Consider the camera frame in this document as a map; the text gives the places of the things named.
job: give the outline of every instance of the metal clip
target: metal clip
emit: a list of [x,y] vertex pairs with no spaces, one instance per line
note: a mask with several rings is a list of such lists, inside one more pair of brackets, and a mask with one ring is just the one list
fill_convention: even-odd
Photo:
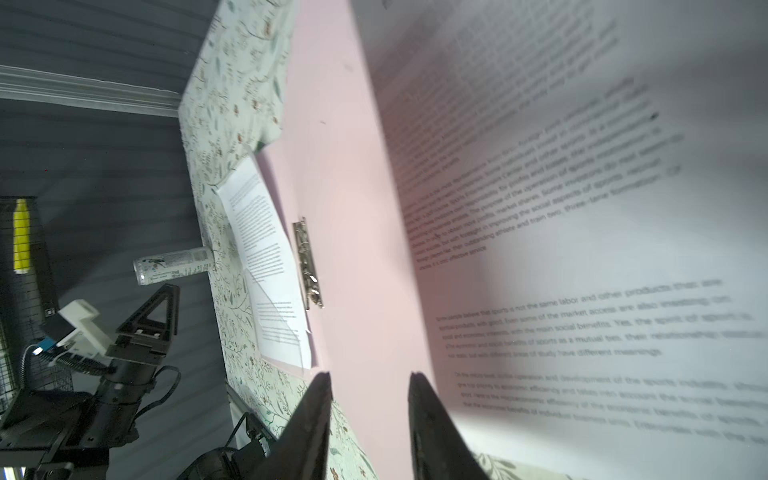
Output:
[[293,224],[293,233],[296,235],[296,247],[299,250],[299,265],[301,267],[301,277],[304,282],[304,291],[307,298],[306,309],[310,309],[310,300],[320,308],[323,308],[323,298],[320,296],[320,284],[317,279],[315,262],[312,259],[310,235],[306,230],[306,218],[301,217],[301,221]]

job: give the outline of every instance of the white can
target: white can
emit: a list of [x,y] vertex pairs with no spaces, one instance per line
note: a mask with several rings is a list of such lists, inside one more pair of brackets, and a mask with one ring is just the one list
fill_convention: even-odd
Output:
[[214,266],[214,252],[208,247],[162,253],[134,260],[139,285],[172,280],[180,276],[207,272]]

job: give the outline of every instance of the white paper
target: white paper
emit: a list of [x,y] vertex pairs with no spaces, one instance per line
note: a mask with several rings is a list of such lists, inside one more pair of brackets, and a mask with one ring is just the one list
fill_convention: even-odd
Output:
[[764,2],[430,8],[372,80],[470,447],[593,480],[765,476]]
[[290,242],[252,157],[218,189],[243,263],[262,356],[309,369],[310,340]]

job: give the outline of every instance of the wall molding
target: wall molding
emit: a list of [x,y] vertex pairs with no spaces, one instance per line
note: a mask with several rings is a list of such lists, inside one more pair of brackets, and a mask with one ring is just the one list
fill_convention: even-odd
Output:
[[0,65],[0,98],[178,117],[181,94],[158,88]]

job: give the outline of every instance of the tablecloth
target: tablecloth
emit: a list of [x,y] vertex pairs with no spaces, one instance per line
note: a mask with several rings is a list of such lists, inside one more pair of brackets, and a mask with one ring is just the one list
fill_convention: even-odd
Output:
[[[260,358],[240,259],[213,187],[253,151],[280,136],[292,0],[223,0],[179,107],[200,232],[214,251],[210,288],[227,381],[279,435],[306,383]],[[492,480],[565,480],[538,468],[477,454]],[[377,478],[341,407],[333,403],[328,479]]]

